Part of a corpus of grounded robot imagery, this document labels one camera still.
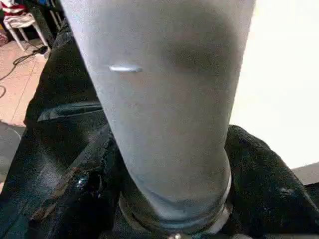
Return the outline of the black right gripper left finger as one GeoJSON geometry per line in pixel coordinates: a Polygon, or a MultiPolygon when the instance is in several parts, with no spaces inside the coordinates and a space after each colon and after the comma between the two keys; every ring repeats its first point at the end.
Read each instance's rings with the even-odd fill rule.
{"type": "Polygon", "coordinates": [[[125,167],[105,125],[30,217],[27,239],[97,239],[112,230],[125,167]]]}

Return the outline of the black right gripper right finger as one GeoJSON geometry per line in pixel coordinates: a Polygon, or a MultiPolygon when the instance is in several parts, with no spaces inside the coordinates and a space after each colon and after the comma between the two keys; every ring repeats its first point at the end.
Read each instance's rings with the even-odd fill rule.
{"type": "Polygon", "coordinates": [[[225,234],[319,233],[319,190],[308,190],[264,141],[230,125],[225,150],[233,204],[225,234]]]}

